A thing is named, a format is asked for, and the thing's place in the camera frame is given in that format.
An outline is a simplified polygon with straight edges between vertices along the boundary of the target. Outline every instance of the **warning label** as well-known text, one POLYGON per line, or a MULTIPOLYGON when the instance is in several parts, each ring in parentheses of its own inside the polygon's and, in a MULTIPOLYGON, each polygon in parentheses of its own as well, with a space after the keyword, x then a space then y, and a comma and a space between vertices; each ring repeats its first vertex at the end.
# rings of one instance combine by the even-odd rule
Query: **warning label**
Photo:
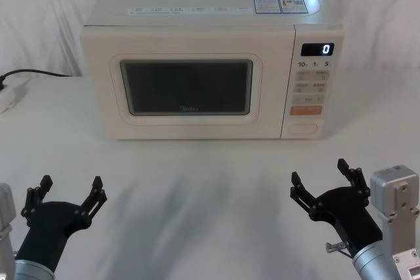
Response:
POLYGON ((278 0, 254 0, 255 13, 282 13, 278 0))
POLYGON ((308 13, 305 0, 279 0, 283 13, 308 13))

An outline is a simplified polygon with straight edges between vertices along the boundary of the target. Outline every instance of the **microwave window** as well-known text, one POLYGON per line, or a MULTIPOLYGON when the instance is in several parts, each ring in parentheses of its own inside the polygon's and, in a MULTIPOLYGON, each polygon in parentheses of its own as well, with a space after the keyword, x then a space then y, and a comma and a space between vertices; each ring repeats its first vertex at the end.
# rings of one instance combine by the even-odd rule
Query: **microwave window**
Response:
POLYGON ((247 115, 250 60, 124 60, 121 72, 135 116, 247 115))

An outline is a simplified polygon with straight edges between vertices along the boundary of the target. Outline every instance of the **digital display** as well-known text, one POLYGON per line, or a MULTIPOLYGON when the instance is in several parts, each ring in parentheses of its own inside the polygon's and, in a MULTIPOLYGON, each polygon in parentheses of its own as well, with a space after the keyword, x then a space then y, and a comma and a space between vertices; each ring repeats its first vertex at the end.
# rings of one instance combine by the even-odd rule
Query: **digital display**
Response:
POLYGON ((301 56, 331 56, 334 51, 334 43, 303 44, 301 56))

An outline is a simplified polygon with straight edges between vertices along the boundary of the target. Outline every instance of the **label sticker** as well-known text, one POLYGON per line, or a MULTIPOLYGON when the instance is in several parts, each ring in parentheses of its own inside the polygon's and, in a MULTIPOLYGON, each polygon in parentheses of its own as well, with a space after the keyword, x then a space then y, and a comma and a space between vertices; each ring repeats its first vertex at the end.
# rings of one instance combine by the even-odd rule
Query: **label sticker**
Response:
POLYGON ((305 0, 279 0, 283 13, 308 13, 305 0))
POLYGON ((254 0, 255 13, 282 13, 278 0, 254 0))
POLYGON ((139 7, 130 8, 129 16, 141 14, 254 14, 252 7, 139 7))

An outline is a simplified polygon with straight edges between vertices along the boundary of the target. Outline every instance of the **white curtain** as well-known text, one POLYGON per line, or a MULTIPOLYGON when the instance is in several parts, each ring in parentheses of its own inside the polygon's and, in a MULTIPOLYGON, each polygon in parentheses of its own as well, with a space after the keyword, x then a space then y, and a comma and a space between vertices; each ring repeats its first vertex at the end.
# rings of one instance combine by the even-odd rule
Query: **white curtain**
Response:
MULTIPOLYGON (((420 68, 419 0, 329 0, 346 29, 341 67, 420 68)), ((36 68, 87 74, 79 45, 95 0, 0 0, 0 73, 36 68)))

